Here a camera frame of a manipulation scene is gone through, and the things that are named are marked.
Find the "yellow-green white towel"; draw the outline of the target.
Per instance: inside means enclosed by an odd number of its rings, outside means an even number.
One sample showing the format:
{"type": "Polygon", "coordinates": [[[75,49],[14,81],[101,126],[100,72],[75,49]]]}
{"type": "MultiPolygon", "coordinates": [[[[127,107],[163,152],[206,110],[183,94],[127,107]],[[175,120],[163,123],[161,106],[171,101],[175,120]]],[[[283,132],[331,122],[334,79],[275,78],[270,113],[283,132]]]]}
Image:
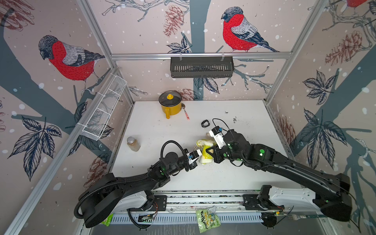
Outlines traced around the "yellow-green white towel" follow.
{"type": "Polygon", "coordinates": [[[200,157],[200,164],[206,165],[213,162],[213,157],[206,152],[207,149],[216,145],[213,137],[210,136],[209,132],[206,133],[204,139],[199,139],[196,141],[196,149],[200,149],[202,156],[200,157]]]}

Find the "black wrist watch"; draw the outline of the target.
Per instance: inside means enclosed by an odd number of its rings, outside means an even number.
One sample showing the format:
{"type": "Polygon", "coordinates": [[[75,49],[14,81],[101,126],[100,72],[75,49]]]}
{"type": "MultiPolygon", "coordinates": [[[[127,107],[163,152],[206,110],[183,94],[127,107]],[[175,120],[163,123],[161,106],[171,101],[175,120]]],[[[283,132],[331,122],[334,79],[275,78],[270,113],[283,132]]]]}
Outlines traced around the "black wrist watch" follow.
{"type": "Polygon", "coordinates": [[[206,119],[206,120],[204,120],[204,121],[201,122],[201,127],[207,128],[209,126],[210,126],[210,121],[209,120],[206,119]]]}

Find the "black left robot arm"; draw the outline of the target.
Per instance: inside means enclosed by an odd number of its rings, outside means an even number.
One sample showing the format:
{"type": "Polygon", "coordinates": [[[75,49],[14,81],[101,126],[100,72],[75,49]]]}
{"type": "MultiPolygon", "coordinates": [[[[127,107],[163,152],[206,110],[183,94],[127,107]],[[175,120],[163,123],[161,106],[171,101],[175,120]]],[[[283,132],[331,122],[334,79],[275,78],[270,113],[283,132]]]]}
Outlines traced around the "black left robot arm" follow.
{"type": "Polygon", "coordinates": [[[144,193],[146,201],[139,206],[131,203],[128,208],[146,210],[153,204],[152,190],[163,187],[170,181],[171,176],[182,170],[193,170],[201,156],[200,150],[191,153],[184,150],[181,157],[175,152],[169,152],[160,157],[144,174],[115,177],[113,173],[108,173],[81,194],[73,214],[76,218],[83,219],[87,228],[92,228],[112,214],[117,205],[124,204],[128,197],[137,193],[144,193]]]}

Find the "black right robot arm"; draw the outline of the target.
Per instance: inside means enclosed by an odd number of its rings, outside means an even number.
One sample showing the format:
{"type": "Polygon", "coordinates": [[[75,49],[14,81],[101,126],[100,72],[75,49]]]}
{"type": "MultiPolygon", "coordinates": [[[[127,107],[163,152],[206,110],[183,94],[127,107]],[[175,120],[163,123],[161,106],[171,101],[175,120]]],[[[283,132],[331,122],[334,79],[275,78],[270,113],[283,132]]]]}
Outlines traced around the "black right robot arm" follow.
{"type": "Polygon", "coordinates": [[[248,210],[283,210],[286,206],[296,206],[320,211],[323,215],[341,222],[350,221],[352,198],[349,194],[350,179],[340,173],[326,174],[295,162],[280,152],[262,145],[250,144],[245,137],[230,129],[222,134],[222,128],[209,131],[216,144],[205,150],[215,163],[224,160],[254,170],[262,170],[283,176],[299,185],[301,189],[283,189],[263,185],[255,199],[244,198],[248,210]]]}

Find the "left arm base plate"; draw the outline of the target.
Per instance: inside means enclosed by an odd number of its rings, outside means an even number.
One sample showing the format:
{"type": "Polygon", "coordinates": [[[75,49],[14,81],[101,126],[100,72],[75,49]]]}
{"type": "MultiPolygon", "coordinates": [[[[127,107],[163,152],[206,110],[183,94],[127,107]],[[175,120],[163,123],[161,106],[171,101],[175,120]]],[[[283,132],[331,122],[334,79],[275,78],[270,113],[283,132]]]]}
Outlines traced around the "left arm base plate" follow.
{"type": "Polygon", "coordinates": [[[156,212],[165,211],[167,205],[166,195],[147,196],[146,201],[139,208],[130,208],[132,212],[156,212]]]}

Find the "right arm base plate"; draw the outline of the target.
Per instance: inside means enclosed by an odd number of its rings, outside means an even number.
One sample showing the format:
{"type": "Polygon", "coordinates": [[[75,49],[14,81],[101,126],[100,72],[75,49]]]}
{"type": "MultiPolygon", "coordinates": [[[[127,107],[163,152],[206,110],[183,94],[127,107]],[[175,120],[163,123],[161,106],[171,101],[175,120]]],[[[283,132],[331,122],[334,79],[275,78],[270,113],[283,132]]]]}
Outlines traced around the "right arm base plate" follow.
{"type": "Polygon", "coordinates": [[[284,206],[278,206],[274,204],[269,196],[265,195],[256,195],[256,194],[244,194],[243,206],[246,210],[256,210],[256,211],[282,211],[285,209],[284,206]]]}

